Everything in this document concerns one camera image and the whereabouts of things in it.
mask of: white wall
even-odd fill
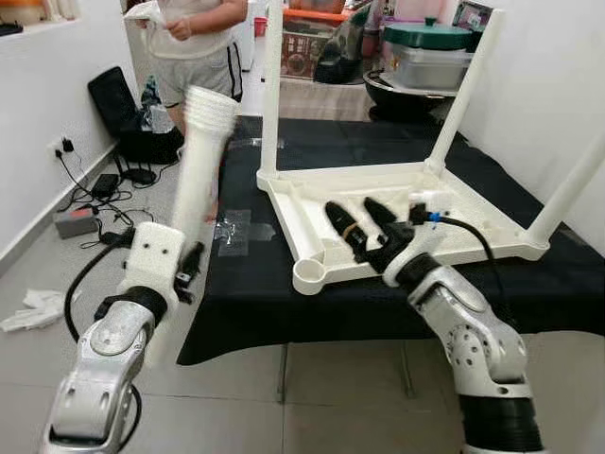
[[[0,257],[70,186],[47,145],[73,138],[87,170],[112,144],[87,82],[119,65],[135,87],[120,0],[76,1],[73,23],[0,38]]]
[[[605,129],[605,2],[477,3],[507,18],[460,131],[544,202]],[[605,254],[605,165],[565,222]]]

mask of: tiled floor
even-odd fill
[[[255,68],[251,74],[258,75]],[[261,95],[245,76],[248,93]],[[244,103],[253,113],[254,103]],[[135,192],[125,209],[148,208],[166,222],[178,168],[157,186]],[[145,215],[133,214],[136,220]],[[114,230],[111,217],[106,228]],[[208,242],[212,229],[202,232]],[[60,240],[50,227],[0,278],[0,320],[22,308],[27,288],[65,289],[95,254]],[[75,306],[83,329],[104,295],[113,294],[126,252],[98,266]],[[202,269],[205,276],[207,263]],[[201,293],[203,279],[199,279]],[[182,306],[174,330],[176,354],[196,307]],[[582,333],[526,337],[528,376],[544,440],[555,454],[600,454],[605,445],[605,341]],[[275,402],[281,347],[234,352],[199,366],[144,370],[135,380],[144,398],[142,424],[128,454],[453,454],[461,433],[449,366],[433,341],[409,341],[416,397],[406,398],[397,341],[292,345],[286,403]],[[0,332],[0,452],[34,452],[75,345],[64,322],[44,329]]]

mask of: table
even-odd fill
[[[283,119],[283,170],[393,164],[423,160],[439,128],[426,125]],[[235,139],[261,136],[260,118],[244,117]],[[247,256],[218,256],[215,241],[206,290],[178,359],[189,365],[248,347],[305,341],[401,340],[433,337],[406,304],[406,294],[379,278],[326,286],[315,296],[291,284],[293,259],[267,194],[256,188],[258,147],[232,149],[225,160],[218,219],[226,210],[251,210],[268,223],[271,241],[251,241]],[[491,203],[528,227],[542,205],[493,159],[458,135],[446,164]],[[457,269],[488,298],[497,297],[486,263]],[[523,333],[580,330],[605,334],[603,258],[564,224],[537,262],[498,260],[498,269]]]

